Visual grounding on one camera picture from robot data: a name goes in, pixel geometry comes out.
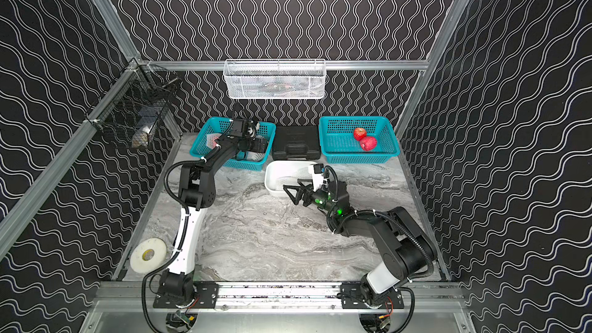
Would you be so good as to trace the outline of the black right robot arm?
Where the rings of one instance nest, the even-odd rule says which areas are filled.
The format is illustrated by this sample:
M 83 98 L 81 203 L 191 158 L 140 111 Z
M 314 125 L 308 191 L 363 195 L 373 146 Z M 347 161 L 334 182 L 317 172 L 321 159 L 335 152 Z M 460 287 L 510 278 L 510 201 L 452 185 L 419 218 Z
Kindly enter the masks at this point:
M 389 211 L 358 210 L 351 206 L 347 184 L 329 181 L 315 187 L 311 180 L 283 186 L 294 204 L 311 205 L 324 213 L 329 230 L 343 237 L 368 237 L 378 248 L 381 262 L 362 277 L 354 302 L 377 308 L 390 291 L 427 278 L 435 271 L 437 252 L 425 231 L 403 207 Z

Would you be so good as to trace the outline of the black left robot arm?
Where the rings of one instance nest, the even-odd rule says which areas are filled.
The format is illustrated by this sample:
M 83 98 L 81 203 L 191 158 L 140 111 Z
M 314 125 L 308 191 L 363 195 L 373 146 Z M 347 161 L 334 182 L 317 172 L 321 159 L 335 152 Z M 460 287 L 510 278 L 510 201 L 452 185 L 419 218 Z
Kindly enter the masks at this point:
M 197 160 L 175 163 L 165 174 L 168 177 L 180 168 L 177 193 L 171 190 L 168 180 L 164 181 L 166 192 L 180 205 L 180 226 L 171 259 L 160 268 L 163 273 L 157 294 L 169 298 L 174 305 L 185 307 L 196 299 L 194 259 L 201 224 L 216 199 L 215 174 L 240 152 L 266 152 L 268 141 L 259 136 L 259 130 L 256 119 L 231 120 L 207 154 Z

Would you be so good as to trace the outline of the red apple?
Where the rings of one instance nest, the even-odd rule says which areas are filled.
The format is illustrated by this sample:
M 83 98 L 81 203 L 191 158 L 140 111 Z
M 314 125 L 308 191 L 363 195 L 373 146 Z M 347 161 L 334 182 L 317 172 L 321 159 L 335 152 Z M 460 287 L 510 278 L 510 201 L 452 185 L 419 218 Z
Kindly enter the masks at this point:
M 367 137 L 367 131 L 364 128 L 361 127 L 357 127 L 354 129 L 353 131 L 353 137 L 357 140 L 357 141 L 361 141 L 364 138 Z
M 367 136 L 367 137 L 362 138 L 359 141 L 359 144 L 360 144 L 360 147 L 364 151 L 369 152 L 369 151 L 374 150 L 377 147 L 378 141 L 374 137 Z

